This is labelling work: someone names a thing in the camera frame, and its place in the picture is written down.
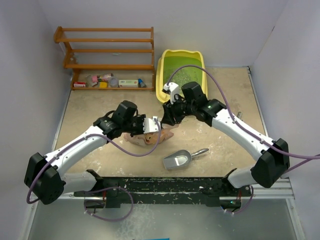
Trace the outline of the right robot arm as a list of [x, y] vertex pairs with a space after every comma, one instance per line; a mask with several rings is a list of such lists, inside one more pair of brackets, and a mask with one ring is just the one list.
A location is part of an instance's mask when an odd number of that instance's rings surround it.
[[222, 183], [226, 195], [233, 196], [241, 187], [252, 184], [270, 188], [289, 169], [289, 157], [283, 154], [289, 150], [285, 140], [273, 140], [257, 132], [228, 112], [226, 105], [219, 100], [207, 99], [195, 81], [182, 87], [170, 82], [163, 86], [162, 91], [169, 95], [169, 100], [162, 105], [162, 124], [174, 126], [186, 116], [194, 116], [232, 138], [256, 161], [253, 166], [234, 169], [227, 174], [227, 180]]

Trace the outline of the silver metal scoop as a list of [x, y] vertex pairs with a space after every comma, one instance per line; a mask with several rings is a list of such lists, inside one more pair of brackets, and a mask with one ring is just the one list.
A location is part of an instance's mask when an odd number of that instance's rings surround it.
[[208, 151], [208, 148], [203, 148], [194, 153], [190, 153], [189, 151], [182, 149], [164, 157], [162, 162], [166, 170], [184, 168], [192, 162], [193, 158]]

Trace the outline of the pink cat litter bag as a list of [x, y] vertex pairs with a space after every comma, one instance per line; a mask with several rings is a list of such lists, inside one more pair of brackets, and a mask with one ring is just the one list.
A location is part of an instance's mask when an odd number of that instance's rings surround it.
[[[174, 136], [174, 133], [172, 132], [173, 129], [178, 128], [180, 125], [176, 124], [174, 126], [163, 124], [163, 129], [161, 130], [159, 144], [161, 144], [163, 141], [166, 141]], [[125, 133], [123, 138], [126, 142], [130, 142], [131, 144], [137, 145], [137, 146], [151, 146], [155, 145], [158, 140], [158, 132], [152, 132], [152, 133], [145, 133], [135, 136], [130, 136], [129, 133]]]

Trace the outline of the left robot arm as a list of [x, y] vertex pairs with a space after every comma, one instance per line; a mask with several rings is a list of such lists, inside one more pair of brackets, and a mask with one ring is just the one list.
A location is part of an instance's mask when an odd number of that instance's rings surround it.
[[24, 177], [29, 188], [27, 203], [34, 203], [32, 194], [45, 205], [70, 192], [88, 192], [91, 196], [101, 194], [103, 184], [97, 174], [89, 170], [72, 174], [67, 174], [67, 171], [89, 153], [123, 133], [142, 134], [145, 119], [146, 115], [139, 114], [133, 102], [124, 100], [116, 110], [99, 117], [83, 134], [65, 146], [45, 155], [33, 154]]

